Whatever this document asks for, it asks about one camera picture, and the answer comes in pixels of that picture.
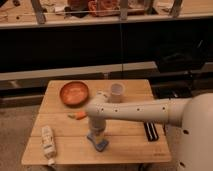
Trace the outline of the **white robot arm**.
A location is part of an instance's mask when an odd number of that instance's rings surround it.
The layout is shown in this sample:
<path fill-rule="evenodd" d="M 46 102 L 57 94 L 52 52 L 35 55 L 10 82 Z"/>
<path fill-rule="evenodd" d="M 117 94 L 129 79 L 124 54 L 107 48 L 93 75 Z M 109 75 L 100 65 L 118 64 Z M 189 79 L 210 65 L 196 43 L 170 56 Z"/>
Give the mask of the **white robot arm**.
<path fill-rule="evenodd" d="M 177 171 L 213 171 L 213 93 L 127 103 L 108 100 L 106 92 L 98 91 L 85 109 L 87 138 L 97 151 L 108 145 L 103 137 L 107 120 L 167 124 L 182 129 Z"/>

